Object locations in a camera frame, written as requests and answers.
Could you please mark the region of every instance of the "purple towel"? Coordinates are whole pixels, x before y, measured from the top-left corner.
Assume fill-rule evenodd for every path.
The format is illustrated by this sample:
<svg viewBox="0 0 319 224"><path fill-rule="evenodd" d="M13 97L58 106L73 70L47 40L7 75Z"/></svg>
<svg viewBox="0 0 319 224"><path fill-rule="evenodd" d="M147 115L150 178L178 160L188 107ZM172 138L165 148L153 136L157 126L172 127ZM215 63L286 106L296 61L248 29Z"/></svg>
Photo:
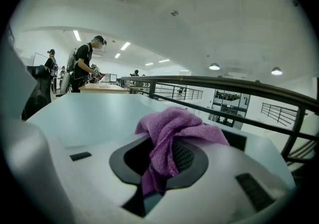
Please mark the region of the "purple towel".
<svg viewBox="0 0 319 224"><path fill-rule="evenodd" d="M143 117L135 134L143 132L150 134L154 145L149 155L150 166L142 177L143 195L154 190L164 193L166 180L179 174L172 154L174 137L196 137L229 145L219 127L204 125L199 117L178 107L170 107Z"/></svg>

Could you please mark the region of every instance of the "metal railing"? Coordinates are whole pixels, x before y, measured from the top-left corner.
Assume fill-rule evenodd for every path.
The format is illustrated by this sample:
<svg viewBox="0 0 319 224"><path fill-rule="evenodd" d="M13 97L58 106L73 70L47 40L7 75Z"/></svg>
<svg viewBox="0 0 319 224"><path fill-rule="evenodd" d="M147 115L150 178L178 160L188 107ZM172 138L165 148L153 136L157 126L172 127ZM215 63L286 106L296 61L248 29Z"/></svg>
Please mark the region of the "metal railing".
<svg viewBox="0 0 319 224"><path fill-rule="evenodd" d="M281 123L284 126L292 125L297 116L297 110L267 103L263 103L260 113L267 115L268 117L276 120L277 123Z"/></svg>
<svg viewBox="0 0 319 224"><path fill-rule="evenodd" d="M145 91L149 91L150 87L139 87L139 86L126 86L127 88L132 89L132 91L135 91L135 89L143 89ZM155 94L158 94L163 97L176 99L176 100L197 100L201 99L203 96L203 91L196 90L192 88L187 88L183 86L178 85L172 85L172 84L166 84L166 83L157 83L157 86L155 87Z"/></svg>
<svg viewBox="0 0 319 224"><path fill-rule="evenodd" d="M301 126L303 124L304 116L306 110L310 110L315 113L319 113L319 101L307 97L305 95L282 89L279 87L256 83L256 82L249 82L244 80L236 80L236 79L229 79L229 78L216 78L216 77L201 77L201 76L139 76L139 77L122 77L122 82L124 80L131 80L137 82L145 82L150 84L149 92L135 89L139 92L148 94L150 98L159 98L164 99L167 101L171 101L182 106L190 107L196 110L200 110L203 112L216 114L221 117L233 119L245 124L249 124L252 126L261 127L267 130L275 131L282 134L289 135L289 139L287 140L284 149L282 150L281 154L286 161L290 162L298 162L298 163L307 163L310 159L305 158L298 158L289 156L291 149L293 148L297 137L305 138L308 140L318 141L317 136L309 135L300 132ZM204 87L204 88L213 88L218 90L228 90L234 92L245 93L249 95L259 96L262 98L272 99L280 102L284 102L290 105L294 105L298 107L295 123L291 130L268 125L256 120L247 119L244 117L228 114L225 112L220 112L216 110L212 110L209 108L205 108L202 106L198 106L195 104L191 104L188 102L164 97L155 93L156 84L158 83L169 83L169 84L178 84L178 85L190 85L190 86L197 86L197 87Z"/></svg>

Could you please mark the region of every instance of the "wooden table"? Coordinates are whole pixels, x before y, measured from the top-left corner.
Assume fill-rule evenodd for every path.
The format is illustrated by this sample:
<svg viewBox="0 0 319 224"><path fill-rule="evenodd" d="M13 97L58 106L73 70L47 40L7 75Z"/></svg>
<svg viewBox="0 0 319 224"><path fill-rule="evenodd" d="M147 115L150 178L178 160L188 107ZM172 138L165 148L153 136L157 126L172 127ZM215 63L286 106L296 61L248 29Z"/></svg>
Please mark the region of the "wooden table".
<svg viewBox="0 0 319 224"><path fill-rule="evenodd" d="M81 93L108 93L108 94L128 94L129 90L111 84L95 84L89 83L79 87Z"/></svg>

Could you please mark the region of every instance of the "black t-shirt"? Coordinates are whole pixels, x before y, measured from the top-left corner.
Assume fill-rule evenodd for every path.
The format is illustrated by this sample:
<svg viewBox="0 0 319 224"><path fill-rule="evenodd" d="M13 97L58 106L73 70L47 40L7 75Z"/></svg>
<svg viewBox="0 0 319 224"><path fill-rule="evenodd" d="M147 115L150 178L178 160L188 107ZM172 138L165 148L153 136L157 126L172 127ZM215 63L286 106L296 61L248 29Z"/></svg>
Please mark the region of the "black t-shirt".
<svg viewBox="0 0 319 224"><path fill-rule="evenodd" d="M47 75L50 75L50 70L52 68L53 65L53 59L48 58L48 60L46 61L46 63L44 64L45 67L47 67L48 69L46 70Z"/></svg>
<svg viewBox="0 0 319 224"><path fill-rule="evenodd" d="M90 50L89 50L89 47L87 44L82 45L78 49L78 51L76 52L76 55L75 55L75 60L83 59L84 64L87 65L88 67L90 67L90 60L92 58L92 52L93 52L91 43L89 43L89 46L90 46ZM88 75L88 72L81 69L78 66L78 64L75 65L75 68L74 68L74 78L75 79L83 77L83 76L87 76L87 75Z"/></svg>

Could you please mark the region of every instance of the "black cap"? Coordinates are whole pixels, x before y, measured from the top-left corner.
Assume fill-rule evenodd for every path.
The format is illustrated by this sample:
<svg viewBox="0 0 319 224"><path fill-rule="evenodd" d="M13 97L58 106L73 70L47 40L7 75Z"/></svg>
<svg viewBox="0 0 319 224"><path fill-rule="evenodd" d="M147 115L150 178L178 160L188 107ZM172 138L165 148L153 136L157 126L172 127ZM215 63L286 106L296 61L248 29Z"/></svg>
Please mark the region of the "black cap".
<svg viewBox="0 0 319 224"><path fill-rule="evenodd" d="M51 50L48 51L48 53L50 53L50 52L51 52L53 55L55 54L55 50L53 50L53 49L51 49Z"/></svg>
<svg viewBox="0 0 319 224"><path fill-rule="evenodd" d="M97 35L94 37L94 39L98 39L100 42L102 42L104 45L107 44L107 42L104 40L104 38L101 35Z"/></svg>

